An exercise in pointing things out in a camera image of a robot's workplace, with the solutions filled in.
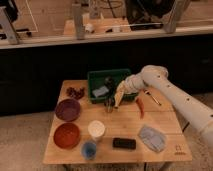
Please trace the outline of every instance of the floor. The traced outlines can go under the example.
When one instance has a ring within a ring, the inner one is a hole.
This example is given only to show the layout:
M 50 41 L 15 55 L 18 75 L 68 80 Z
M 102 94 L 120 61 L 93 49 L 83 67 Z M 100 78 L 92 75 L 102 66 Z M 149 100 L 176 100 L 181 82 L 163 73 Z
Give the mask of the floor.
M 194 95 L 213 108 L 213 93 Z M 1 171 L 63 171 L 60 165 L 42 164 L 54 112 L 0 117 Z M 177 112 L 180 125 L 186 124 Z M 191 162 L 173 163 L 170 171 L 213 171 L 213 156 L 196 131 L 189 126 L 184 132 L 191 149 Z M 147 171 L 157 171 L 161 164 L 149 163 Z M 74 171 L 143 171 L 143 164 L 73 165 Z

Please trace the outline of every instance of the table leg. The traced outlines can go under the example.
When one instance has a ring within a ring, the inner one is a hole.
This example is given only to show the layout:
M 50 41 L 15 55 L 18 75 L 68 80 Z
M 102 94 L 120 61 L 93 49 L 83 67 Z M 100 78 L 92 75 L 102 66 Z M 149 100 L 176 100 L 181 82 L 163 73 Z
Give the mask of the table leg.
M 163 164 L 163 166 L 161 166 L 161 168 L 159 169 L 159 171 L 167 170 L 170 167 L 171 164 L 172 164 L 172 162 L 165 162 Z
M 146 169 L 147 169 L 147 163 L 145 162 L 143 165 L 143 171 L 146 171 Z
M 65 171 L 71 171 L 71 169 L 70 169 L 68 164 L 63 164 L 62 166 L 65 169 Z

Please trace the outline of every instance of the cleaning cloth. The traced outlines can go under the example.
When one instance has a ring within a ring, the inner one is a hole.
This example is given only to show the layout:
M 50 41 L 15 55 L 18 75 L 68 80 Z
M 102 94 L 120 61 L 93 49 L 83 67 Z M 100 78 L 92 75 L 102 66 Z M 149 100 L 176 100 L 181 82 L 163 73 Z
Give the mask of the cleaning cloth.
M 166 136 L 152 127 L 144 125 L 138 136 L 146 146 L 157 153 L 165 148 Z

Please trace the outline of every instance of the green bin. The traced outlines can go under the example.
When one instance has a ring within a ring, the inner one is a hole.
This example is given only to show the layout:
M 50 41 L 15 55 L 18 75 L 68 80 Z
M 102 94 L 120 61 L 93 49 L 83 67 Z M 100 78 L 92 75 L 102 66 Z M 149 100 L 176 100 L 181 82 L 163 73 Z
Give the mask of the green bin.
M 95 97 L 92 94 L 92 91 L 100 88 L 104 85 L 104 81 L 106 77 L 112 77 L 115 81 L 115 85 L 124 80 L 127 76 L 131 75 L 131 71 L 129 69 L 112 69 L 112 70 L 101 70 L 101 71 L 89 71 L 87 74 L 88 80 L 88 96 L 90 101 L 95 103 L 103 103 L 106 100 L 106 96 Z M 123 100 L 132 101 L 137 96 L 137 93 L 125 94 Z

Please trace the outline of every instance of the desk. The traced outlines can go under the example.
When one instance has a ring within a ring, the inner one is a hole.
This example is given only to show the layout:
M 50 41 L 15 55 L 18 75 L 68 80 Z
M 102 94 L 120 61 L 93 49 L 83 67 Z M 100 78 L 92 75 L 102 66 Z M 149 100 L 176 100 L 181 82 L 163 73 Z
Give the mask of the desk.
M 112 26 L 121 26 L 122 33 L 131 32 L 127 19 L 122 18 L 105 18 L 105 19 L 89 19 L 84 18 L 84 26 L 91 23 L 94 26 L 94 34 L 105 34 L 105 31 L 111 29 Z M 73 20 L 67 20 L 64 27 L 64 35 L 73 36 L 75 35 L 75 26 Z
M 149 91 L 162 104 L 158 106 L 148 95 L 140 92 L 139 96 L 144 104 L 144 118 L 140 119 L 140 111 L 133 102 L 122 102 L 120 107 L 112 113 L 106 113 L 103 104 L 91 104 L 87 94 L 86 80 L 67 80 L 63 82 L 58 102 L 68 98 L 68 87 L 85 87 L 85 96 L 79 100 L 82 110 L 80 117 L 74 121 L 81 131 L 81 140 L 73 149 L 61 149 L 53 141 L 56 128 L 64 122 L 55 115 L 50 130 L 43 162 L 45 164 L 77 164 L 77 163 L 137 163 L 137 162 L 169 162 L 190 161 L 191 152 L 182 134 L 176 114 L 169 101 L 156 89 Z M 89 122 L 100 120 L 106 126 L 106 133 L 97 144 L 97 155 L 94 160 L 86 161 L 81 155 L 82 144 L 90 140 L 87 130 Z M 155 153 L 147 148 L 138 137 L 141 127 L 147 124 L 163 132 L 167 137 L 166 148 Z M 136 150 L 116 150 L 112 147 L 113 137 L 128 137 L 136 139 Z

